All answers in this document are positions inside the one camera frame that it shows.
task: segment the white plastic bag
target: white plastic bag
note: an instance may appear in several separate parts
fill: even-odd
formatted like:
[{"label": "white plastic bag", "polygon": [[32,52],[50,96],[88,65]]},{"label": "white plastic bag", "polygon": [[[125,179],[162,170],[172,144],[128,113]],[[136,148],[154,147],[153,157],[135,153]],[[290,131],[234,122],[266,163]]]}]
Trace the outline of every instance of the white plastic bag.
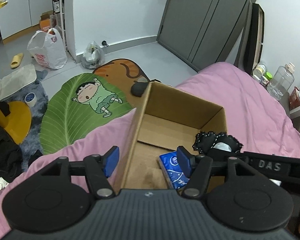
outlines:
[{"label": "white plastic bag", "polygon": [[66,50],[57,29],[37,31],[28,43],[27,50],[37,63],[52,69],[62,68],[67,62]]},{"label": "white plastic bag", "polygon": [[85,68],[97,68],[105,63],[105,54],[98,44],[90,42],[84,51],[81,59],[81,64]]}]

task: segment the cartoon boy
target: cartoon boy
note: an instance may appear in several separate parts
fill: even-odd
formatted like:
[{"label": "cartoon boy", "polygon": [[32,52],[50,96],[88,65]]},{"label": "cartoon boy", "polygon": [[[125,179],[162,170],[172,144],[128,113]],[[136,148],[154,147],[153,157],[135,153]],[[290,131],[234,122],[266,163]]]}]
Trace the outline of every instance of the cartoon boy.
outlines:
[{"label": "cartoon boy", "polygon": [[78,98],[72,98],[72,101],[90,105],[97,114],[105,113],[103,117],[109,117],[111,116],[111,112],[107,108],[110,104],[114,101],[121,104],[122,100],[115,93],[106,90],[97,78],[93,78],[93,80],[94,82],[81,84],[75,92]]}]

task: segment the roll of tape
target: roll of tape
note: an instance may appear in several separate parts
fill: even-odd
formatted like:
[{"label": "roll of tape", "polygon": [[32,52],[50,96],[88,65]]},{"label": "roll of tape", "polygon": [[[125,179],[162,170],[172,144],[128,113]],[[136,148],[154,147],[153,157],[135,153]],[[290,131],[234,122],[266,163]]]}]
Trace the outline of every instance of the roll of tape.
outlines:
[{"label": "roll of tape", "polygon": [[32,107],[37,102],[37,97],[35,96],[35,93],[29,93],[25,97],[25,102],[29,107]]}]

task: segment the tissue packet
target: tissue packet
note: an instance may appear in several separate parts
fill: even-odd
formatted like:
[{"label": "tissue packet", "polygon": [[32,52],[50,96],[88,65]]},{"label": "tissue packet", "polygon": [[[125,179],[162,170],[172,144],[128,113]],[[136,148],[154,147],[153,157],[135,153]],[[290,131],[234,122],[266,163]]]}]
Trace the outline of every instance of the tissue packet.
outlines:
[{"label": "tissue packet", "polygon": [[178,164],[177,152],[160,155],[159,164],[169,188],[180,189],[189,181]]}]

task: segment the pink bedsheet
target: pink bedsheet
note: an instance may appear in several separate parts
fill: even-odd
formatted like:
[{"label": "pink bedsheet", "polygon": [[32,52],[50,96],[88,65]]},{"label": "pink bedsheet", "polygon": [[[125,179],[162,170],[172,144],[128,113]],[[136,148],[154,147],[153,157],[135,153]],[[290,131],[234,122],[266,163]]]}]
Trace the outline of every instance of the pink bedsheet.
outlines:
[{"label": "pink bedsheet", "polygon": [[[300,134],[293,128],[283,107],[247,73],[233,65],[213,64],[177,88],[223,106],[228,133],[244,145],[243,150],[300,158]],[[113,145],[123,148],[133,114],[134,110],[96,128],[73,145],[40,157],[27,172],[1,190],[0,238],[10,230],[1,210],[2,199],[9,190],[60,156],[79,161],[93,153],[103,154]],[[114,177],[115,172],[109,178],[110,183]],[[83,177],[72,177],[72,182],[87,190]]]}]

